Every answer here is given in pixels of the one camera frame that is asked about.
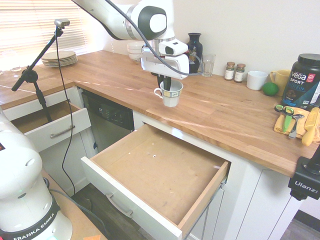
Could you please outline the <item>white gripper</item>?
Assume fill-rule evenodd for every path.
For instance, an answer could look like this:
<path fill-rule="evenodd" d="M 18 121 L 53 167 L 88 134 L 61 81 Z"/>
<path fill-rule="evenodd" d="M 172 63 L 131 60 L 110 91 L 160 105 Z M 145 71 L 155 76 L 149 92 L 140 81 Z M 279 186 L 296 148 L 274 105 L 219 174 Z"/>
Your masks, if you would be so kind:
<path fill-rule="evenodd" d="M 181 54 L 178 56 L 165 55 L 161 59 L 177 71 L 185 74 L 189 73 L 190 71 L 189 58 L 185 54 Z M 141 67 L 145 71 L 158 74 L 158 86 L 160 86 L 160 84 L 163 82 L 163 89 L 166 91 L 169 91 L 171 89 L 171 78 L 182 80 L 187 77 L 187 75 L 177 73 L 176 71 L 173 71 L 172 69 L 167 67 L 156 56 L 154 56 L 151 50 L 146 46 L 142 48 Z"/>

